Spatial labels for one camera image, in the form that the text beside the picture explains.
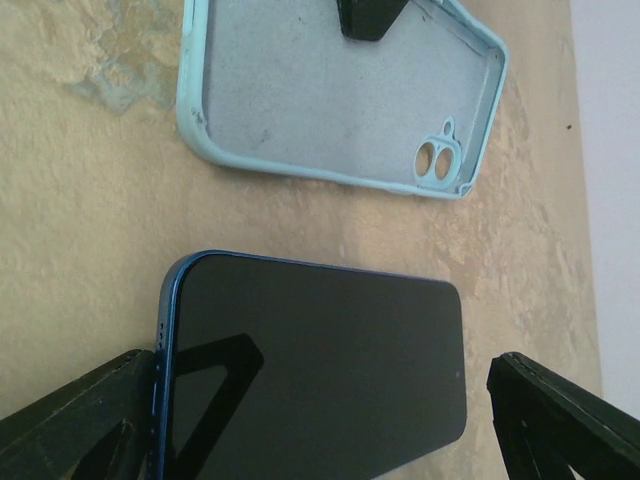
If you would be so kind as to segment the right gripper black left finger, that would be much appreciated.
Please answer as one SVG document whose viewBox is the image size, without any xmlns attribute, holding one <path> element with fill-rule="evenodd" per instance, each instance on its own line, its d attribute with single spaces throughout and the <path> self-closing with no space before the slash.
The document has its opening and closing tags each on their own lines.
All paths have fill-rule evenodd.
<svg viewBox="0 0 640 480">
<path fill-rule="evenodd" d="M 137 479 L 154 353 L 130 350 L 1 421 L 3 479 Z"/>
</svg>

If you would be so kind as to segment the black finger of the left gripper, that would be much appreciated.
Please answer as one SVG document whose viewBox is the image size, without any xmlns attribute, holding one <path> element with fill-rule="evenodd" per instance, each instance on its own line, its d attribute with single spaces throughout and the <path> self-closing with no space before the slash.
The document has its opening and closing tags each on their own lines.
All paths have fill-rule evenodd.
<svg viewBox="0 0 640 480">
<path fill-rule="evenodd" d="M 408 0 L 337 0 L 342 34 L 359 41 L 380 41 Z"/>
</svg>

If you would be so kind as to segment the light blue phone case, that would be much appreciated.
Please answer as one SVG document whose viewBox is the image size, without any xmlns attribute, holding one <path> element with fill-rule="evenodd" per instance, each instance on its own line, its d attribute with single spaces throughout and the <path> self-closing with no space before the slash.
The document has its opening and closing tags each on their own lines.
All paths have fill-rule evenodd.
<svg viewBox="0 0 640 480">
<path fill-rule="evenodd" d="M 179 132 L 231 168 L 456 200 L 479 175 L 509 63 L 456 1 L 407 1 L 377 40 L 363 1 L 188 1 Z"/>
</svg>

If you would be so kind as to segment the black smartphone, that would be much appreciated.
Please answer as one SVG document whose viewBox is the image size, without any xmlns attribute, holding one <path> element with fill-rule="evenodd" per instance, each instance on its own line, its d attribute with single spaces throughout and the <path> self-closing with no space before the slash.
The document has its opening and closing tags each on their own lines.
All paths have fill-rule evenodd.
<svg viewBox="0 0 640 480">
<path fill-rule="evenodd" d="M 150 479 L 372 479 L 457 441 L 449 282 L 220 250 L 160 293 Z"/>
</svg>

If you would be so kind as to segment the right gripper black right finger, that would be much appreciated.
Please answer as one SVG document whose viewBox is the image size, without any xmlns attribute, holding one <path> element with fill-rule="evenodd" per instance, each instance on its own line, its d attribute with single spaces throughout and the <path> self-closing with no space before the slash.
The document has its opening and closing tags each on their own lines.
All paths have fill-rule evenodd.
<svg viewBox="0 0 640 480">
<path fill-rule="evenodd" d="M 637 479 L 639 421 L 529 357 L 508 352 L 487 379 L 511 479 Z"/>
</svg>

